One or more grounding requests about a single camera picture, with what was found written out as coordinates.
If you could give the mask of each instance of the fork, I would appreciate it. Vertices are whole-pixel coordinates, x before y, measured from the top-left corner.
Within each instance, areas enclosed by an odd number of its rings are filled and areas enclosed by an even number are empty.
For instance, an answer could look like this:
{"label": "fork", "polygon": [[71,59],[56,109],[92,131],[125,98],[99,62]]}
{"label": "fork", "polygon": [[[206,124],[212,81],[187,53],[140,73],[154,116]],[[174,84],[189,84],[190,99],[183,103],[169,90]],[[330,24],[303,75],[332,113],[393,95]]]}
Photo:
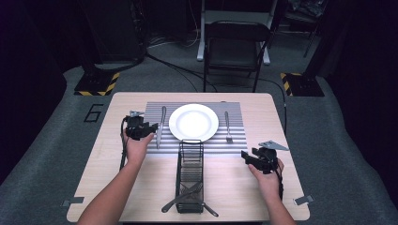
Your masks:
{"label": "fork", "polygon": [[227,133],[226,133],[226,141],[228,143],[232,143],[233,140],[232,140],[231,134],[229,133],[229,117],[228,117],[228,112],[227,111],[225,111],[225,122],[226,122],[226,131],[227,131]]}

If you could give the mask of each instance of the striped placemat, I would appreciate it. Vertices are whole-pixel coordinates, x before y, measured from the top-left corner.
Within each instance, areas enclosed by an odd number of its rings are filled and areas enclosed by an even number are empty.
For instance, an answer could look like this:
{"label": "striped placemat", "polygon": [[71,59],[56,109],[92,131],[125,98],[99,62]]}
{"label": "striped placemat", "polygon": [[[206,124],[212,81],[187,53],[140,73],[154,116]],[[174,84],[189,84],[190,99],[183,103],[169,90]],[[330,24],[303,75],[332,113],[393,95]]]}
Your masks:
{"label": "striped placemat", "polygon": [[[166,117],[161,135],[161,147],[156,147],[156,136],[148,145],[148,154],[177,153],[180,140],[177,139],[169,128],[171,114],[179,107],[186,104],[201,104],[208,106],[219,117],[219,128],[209,140],[204,142],[205,154],[236,154],[247,149],[246,134],[243,126],[242,113],[239,102],[148,102],[146,104],[144,121],[149,125],[161,123],[161,107],[167,108]],[[224,113],[229,115],[229,129],[234,142],[228,143],[226,137],[226,122]]]}

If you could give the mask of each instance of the yellow and black hazard tape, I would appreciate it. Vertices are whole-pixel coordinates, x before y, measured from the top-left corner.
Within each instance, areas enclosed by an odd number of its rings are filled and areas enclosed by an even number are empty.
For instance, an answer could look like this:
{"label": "yellow and black hazard tape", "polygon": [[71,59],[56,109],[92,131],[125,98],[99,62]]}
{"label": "yellow and black hazard tape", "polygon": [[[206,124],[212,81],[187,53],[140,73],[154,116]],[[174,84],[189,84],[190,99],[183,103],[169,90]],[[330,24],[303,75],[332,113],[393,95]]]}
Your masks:
{"label": "yellow and black hazard tape", "polygon": [[99,92],[75,91],[74,95],[76,95],[76,96],[109,96],[112,93],[112,90],[114,90],[114,88],[115,88],[116,81],[117,81],[117,78],[119,78],[119,75],[120,75],[120,73],[116,73],[112,77],[106,90],[99,91]]}
{"label": "yellow and black hazard tape", "polygon": [[301,74],[300,73],[281,73],[283,87],[284,87],[284,90],[286,91],[286,94],[288,96],[293,96],[292,88],[290,87],[289,81],[287,80],[288,75],[301,76]]}

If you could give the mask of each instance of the human arm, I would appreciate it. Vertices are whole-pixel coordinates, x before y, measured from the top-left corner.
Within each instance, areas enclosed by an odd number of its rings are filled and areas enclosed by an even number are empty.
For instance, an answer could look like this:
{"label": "human arm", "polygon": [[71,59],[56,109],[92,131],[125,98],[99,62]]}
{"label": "human arm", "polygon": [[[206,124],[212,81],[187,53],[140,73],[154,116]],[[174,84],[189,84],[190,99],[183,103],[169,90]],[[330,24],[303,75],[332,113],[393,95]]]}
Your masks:
{"label": "human arm", "polygon": [[[279,160],[279,173],[282,175],[283,163]],[[275,172],[263,174],[258,171],[252,164],[249,165],[249,170],[258,181],[261,194],[266,203],[269,220],[272,225],[290,225],[296,224],[290,213],[281,201],[279,196],[279,179]]]}
{"label": "human arm", "polygon": [[79,218],[78,224],[116,224],[130,196],[131,189],[145,159],[146,149],[154,134],[141,141],[127,139],[128,162],[116,177],[93,199]]}

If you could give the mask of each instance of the wooden table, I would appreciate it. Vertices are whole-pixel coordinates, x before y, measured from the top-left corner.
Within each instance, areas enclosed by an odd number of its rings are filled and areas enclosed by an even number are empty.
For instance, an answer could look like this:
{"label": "wooden table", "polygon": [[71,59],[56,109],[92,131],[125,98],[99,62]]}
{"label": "wooden table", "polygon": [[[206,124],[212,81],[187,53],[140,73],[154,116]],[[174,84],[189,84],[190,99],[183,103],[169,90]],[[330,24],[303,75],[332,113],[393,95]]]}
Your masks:
{"label": "wooden table", "polygon": [[[97,140],[87,161],[68,220],[75,222],[93,198],[116,176],[122,144],[120,124],[129,111],[144,112],[147,102],[240,102],[248,151],[260,142],[273,140],[288,147],[272,96],[253,93],[116,93],[105,115]],[[295,164],[289,151],[277,151],[284,163],[283,203],[295,220],[306,220],[306,204],[294,205],[303,196]],[[175,197],[177,154],[147,155],[120,221],[132,222],[226,222],[269,220],[257,182],[240,156],[205,155],[205,202],[220,216],[179,214],[175,207],[168,213],[161,208]]]}

